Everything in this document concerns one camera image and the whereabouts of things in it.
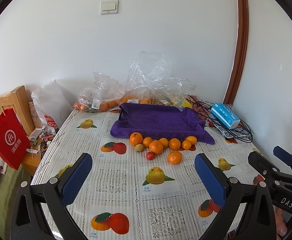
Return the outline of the person's right hand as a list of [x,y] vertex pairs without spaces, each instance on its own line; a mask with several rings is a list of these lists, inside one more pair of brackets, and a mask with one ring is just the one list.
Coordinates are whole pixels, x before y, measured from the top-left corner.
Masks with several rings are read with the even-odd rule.
[[281,237],[284,237],[288,228],[283,220],[283,210],[274,206],[274,214],[275,214],[275,223],[276,223],[276,239],[280,240]]

